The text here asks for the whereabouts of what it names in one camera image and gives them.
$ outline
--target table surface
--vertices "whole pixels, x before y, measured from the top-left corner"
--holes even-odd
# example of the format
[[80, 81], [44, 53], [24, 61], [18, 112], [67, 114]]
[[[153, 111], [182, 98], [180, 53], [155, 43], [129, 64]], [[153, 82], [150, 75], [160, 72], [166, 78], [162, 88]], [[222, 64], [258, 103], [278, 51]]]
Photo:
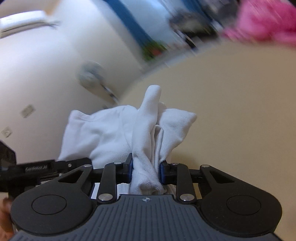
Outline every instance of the table surface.
[[209, 164], [273, 194], [276, 229], [296, 240], [296, 50], [226, 42], [134, 84], [121, 104], [139, 107], [157, 84], [161, 102], [197, 114], [172, 161]]

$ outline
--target hand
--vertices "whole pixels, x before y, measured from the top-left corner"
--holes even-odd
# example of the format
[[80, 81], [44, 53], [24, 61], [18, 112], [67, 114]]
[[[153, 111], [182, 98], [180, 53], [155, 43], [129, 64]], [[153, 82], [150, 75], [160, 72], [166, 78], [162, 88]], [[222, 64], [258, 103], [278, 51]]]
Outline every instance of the hand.
[[11, 203], [8, 198], [0, 199], [0, 241], [7, 241], [14, 235], [10, 219]]

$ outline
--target pink cloth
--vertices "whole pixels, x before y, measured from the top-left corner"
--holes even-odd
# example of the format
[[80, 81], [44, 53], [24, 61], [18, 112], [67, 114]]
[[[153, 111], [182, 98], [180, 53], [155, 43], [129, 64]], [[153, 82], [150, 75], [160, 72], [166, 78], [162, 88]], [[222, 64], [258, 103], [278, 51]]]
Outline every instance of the pink cloth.
[[296, 8], [280, 0], [242, 0], [236, 26], [223, 35], [238, 41], [276, 41], [296, 46]]

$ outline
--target white garment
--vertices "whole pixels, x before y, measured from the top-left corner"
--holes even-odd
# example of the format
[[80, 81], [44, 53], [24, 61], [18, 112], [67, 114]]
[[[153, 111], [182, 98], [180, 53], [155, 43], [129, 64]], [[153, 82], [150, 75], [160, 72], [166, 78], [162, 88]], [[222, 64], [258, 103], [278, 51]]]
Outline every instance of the white garment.
[[159, 164], [186, 137], [196, 115], [167, 109], [159, 103], [161, 89], [148, 87], [141, 107], [118, 106], [92, 115], [71, 112], [59, 160], [88, 157], [94, 168], [107, 163], [125, 162], [133, 153], [133, 172], [129, 194], [163, 194], [158, 179]]

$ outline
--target wall socket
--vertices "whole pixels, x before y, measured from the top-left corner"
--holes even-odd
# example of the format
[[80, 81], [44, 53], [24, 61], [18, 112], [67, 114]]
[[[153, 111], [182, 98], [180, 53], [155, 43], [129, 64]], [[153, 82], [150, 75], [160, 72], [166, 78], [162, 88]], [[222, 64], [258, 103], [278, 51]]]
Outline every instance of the wall socket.
[[27, 118], [35, 111], [35, 108], [33, 105], [28, 105], [25, 109], [22, 110], [20, 113], [23, 118]]
[[1, 133], [7, 138], [12, 134], [12, 130], [8, 127], [6, 127]]

